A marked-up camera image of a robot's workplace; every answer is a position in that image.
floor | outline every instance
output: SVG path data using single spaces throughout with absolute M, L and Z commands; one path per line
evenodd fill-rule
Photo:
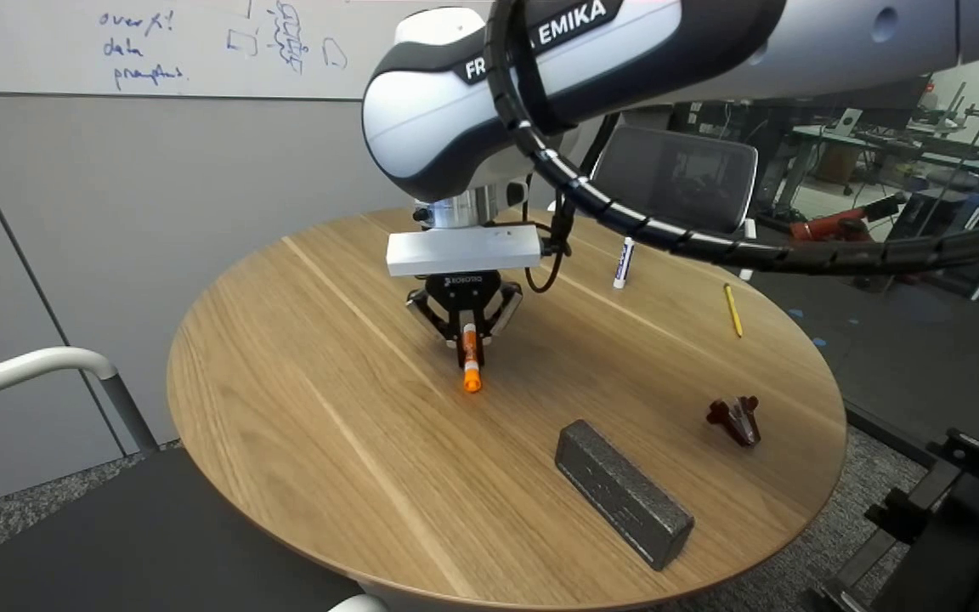
M 89 578 L 89 589 L 108 581 L 108 578 L 95 578 L 95 571 L 85 567 L 89 556 L 76 556 L 73 548 L 61 552 L 35 552 L 35 548 L 49 548 L 49 539 L 59 539 L 64 533 L 85 533 L 89 520 L 85 513 L 78 516 L 78 496 L 85 496 L 83 503 L 92 503 L 95 496 L 108 496 L 117 483 L 137 486 L 128 483 L 128 476 L 140 473 L 140 467 L 128 463 L 111 463 L 92 473 L 78 473 L 16 496 L 0 501 L 0 543 L 6 543 L 5 552 L 10 552 L 13 556 L 24 556 L 29 564 L 35 556 L 53 556 L 53 567 L 35 567 L 35 575 L 78 575 Z M 779 556 L 773 556 L 770 564 L 749 571 L 743 578 L 704 593 L 704 596 L 689 596 L 683 601 L 662 606 L 662 612 L 759 612 L 759 609 L 811 609 L 809 606 L 809 589 L 821 589 L 827 578 L 833 578 L 833 571 L 847 561 L 847 554 L 872 533 L 872 524 L 865 520 L 865 510 L 877 501 L 885 501 L 885 493 L 890 486 L 910 486 L 923 476 L 923 467 L 907 463 L 906 456 L 890 452 L 887 446 L 873 443 L 865 432 L 849 432 L 849 448 L 847 448 L 847 470 L 842 480 L 828 501 L 828 505 L 821 513 L 821 520 L 805 530 L 805 537 L 800 537 L 797 543 L 789 543 L 789 552 L 781 552 Z M 128 490 L 117 490 L 117 501 L 102 501 L 102 520 L 124 520 L 117 513 L 124 513 L 124 501 L 128 496 Z M 185 501 L 178 505 L 163 505 L 160 513 L 178 524 L 178 513 L 188 513 L 185 505 L 197 505 L 197 501 Z M 259 554 L 259 548 L 271 543 L 271 539 L 247 539 L 247 533 L 230 537 L 229 548 L 253 548 Z M 153 564 L 153 548 L 132 552 L 132 548 L 111 548 L 111 552 L 126 552 L 128 567 L 140 564 Z M 185 554 L 188 561 L 197 561 L 197 552 L 178 552 L 168 548 L 163 554 Z M 867 578 L 867 596 L 885 581 L 885 575 L 895 567 L 895 561 L 902 556 L 902 552 L 895 552 L 895 556 L 873 575 Z M 145 578 L 145 571 L 132 575 L 132 589 L 144 589 L 150 581 L 160 578 Z
M 855 184 L 855 195 L 802 184 L 793 205 L 824 219 L 885 195 L 865 184 Z M 815 341 L 847 407 L 877 435 L 896 448 L 924 448 L 947 429 L 979 435 L 979 303 L 935 276 L 856 283 L 759 271 L 756 286 Z

round wooden table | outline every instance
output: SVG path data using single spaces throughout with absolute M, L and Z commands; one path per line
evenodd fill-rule
M 811 341 L 725 267 L 577 220 L 550 293 L 527 293 L 464 395 L 455 355 L 384 267 L 407 212 L 281 238 L 185 315 L 168 369 L 200 473 L 263 530 L 371 589 L 493 609 L 618 609 L 722 585 L 827 505 L 842 402 Z M 725 303 L 733 283 L 743 337 Z M 708 424 L 756 395 L 763 446 Z M 654 571 L 553 467 L 575 417 L 693 513 Z

dark red object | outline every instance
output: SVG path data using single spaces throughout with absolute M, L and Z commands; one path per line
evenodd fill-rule
M 789 231 L 793 242 L 872 242 L 867 220 L 890 219 L 902 212 L 902 205 L 906 195 L 895 195 L 865 208 L 835 212 L 828 219 L 800 220 Z
M 759 397 L 737 397 L 733 405 L 713 402 L 708 423 L 722 424 L 737 446 L 756 448 L 763 443 Z

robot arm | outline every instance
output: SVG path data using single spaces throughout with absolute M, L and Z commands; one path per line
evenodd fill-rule
M 520 10 L 537 70 L 523 97 L 546 133 L 660 94 L 811 94 L 979 58 L 979 0 L 527 0 Z M 363 140 L 402 190 L 464 195 L 511 144 L 484 31 L 394 43 L 363 92 Z
M 387 266 L 394 276 L 426 276 L 407 303 L 455 348 L 464 380 L 477 390 L 484 341 L 520 296 L 495 267 L 527 267 L 546 255 L 529 224 L 486 229 L 489 196 L 453 205 L 469 187 L 484 190 L 486 159 L 511 144 L 567 195 L 567 208 L 693 259 L 787 271 L 896 271 L 979 259 L 979 231 L 833 248 L 677 229 L 605 196 L 546 150 L 546 137 L 583 118 L 665 94 L 839 92 L 963 58 L 979 58 L 979 0 L 495 0 L 489 28 L 469 10 L 419 15 L 402 24 L 402 40 L 363 92 L 366 150 L 402 190 L 426 199 L 419 215 L 433 229 L 392 233 Z

black chair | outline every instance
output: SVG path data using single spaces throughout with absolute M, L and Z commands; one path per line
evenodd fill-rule
M 247 524 L 185 448 L 0 548 L 0 612 L 317 612 L 358 593 Z
M 627 121 L 608 137 L 591 179 L 655 220 L 756 238 L 756 146 Z

